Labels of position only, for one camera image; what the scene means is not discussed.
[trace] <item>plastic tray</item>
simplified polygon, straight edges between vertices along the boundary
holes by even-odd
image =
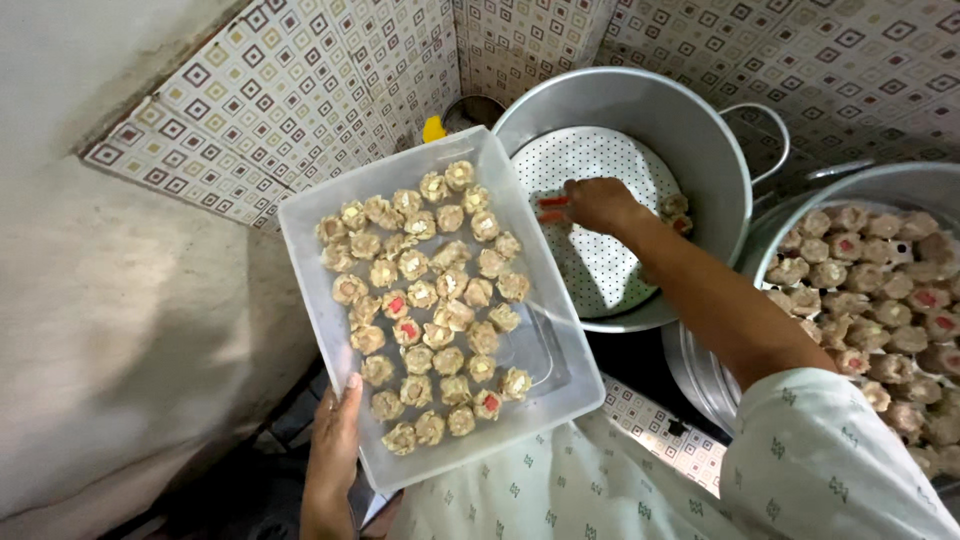
[[[402,187],[418,189],[425,173],[442,172],[456,160],[473,163],[476,182],[491,193],[490,209],[497,216],[501,231],[512,232],[523,246],[523,252],[512,262],[512,266],[517,272],[527,274],[532,284],[523,304],[512,305],[521,315],[522,322],[516,330],[500,336],[499,350],[492,355],[497,362],[494,378],[483,384],[470,380],[470,390],[475,395],[482,387],[494,388],[502,373],[510,367],[527,370],[534,386],[525,402],[504,403],[499,420],[491,422],[477,419],[476,430],[467,436],[454,437],[448,432],[438,446],[419,447],[411,454],[398,456],[387,451],[380,438],[396,422],[413,422],[428,408],[446,415],[449,406],[440,402],[439,378],[431,370],[433,404],[422,409],[408,406],[400,418],[384,424],[376,422],[370,414],[371,395],[382,387],[374,390],[366,385],[359,417],[360,459],[370,484],[377,491],[396,490],[502,450],[523,437],[548,430],[595,409],[605,397],[603,382],[587,338],[547,248],[540,224],[520,190],[502,145],[483,127],[375,161],[319,184],[280,206],[279,221],[283,236],[337,395],[341,394],[348,375],[359,370],[362,356],[349,346],[348,310],[331,297],[333,280],[337,274],[321,265],[323,246],[314,235],[314,228],[324,216],[338,213],[345,202],[354,199],[362,202],[373,195],[389,199],[394,191]],[[459,194],[455,196],[454,201],[459,201]],[[456,234],[421,242],[417,249],[432,257],[437,246],[452,237],[463,239],[476,256],[480,245],[469,233],[468,218]],[[383,237],[388,235],[376,226],[371,225],[370,229],[379,231]],[[369,283],[368,270],[368,264],[358,264],[351,272]],[[468,263],[467,272],[471,276],[477,275],[475,259]],[[422,279],[436,280],[436,276],[430,272]],[[405,290],[409,284],[401,279],[390,288]],[[382,295],[387,290],[372,287],[371,294]],[[492,307],[499,301],[499,293],[494,291]],[[411,308],[410,312],[421,323],[432,316],[432,309]],[[486,309],[477,310],[477,319],[484,320],[486,312]],[[387,335],[387,345],[378,352],[387,355],[396,366],[394,378],[384,387],[398,390],[406,372],[390,330],[393,321],[380,315],[374,323]],[[457,333],[453,345],[459,346],[469,357],[470,352],[461,332]]]

